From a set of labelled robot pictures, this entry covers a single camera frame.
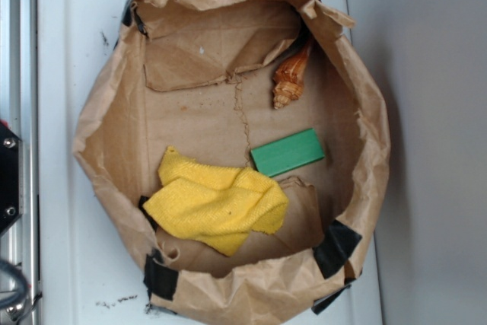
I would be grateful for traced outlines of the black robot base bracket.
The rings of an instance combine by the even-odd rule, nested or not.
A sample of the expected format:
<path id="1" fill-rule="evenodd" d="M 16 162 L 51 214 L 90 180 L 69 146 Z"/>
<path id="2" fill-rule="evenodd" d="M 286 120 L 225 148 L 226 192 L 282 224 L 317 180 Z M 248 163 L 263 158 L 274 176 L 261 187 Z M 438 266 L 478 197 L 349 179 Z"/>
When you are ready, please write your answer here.
<path id="1" fill-rule="evenodd" d="M 1 120 L 1 236 L 23 214 L 22 140 Z"/>

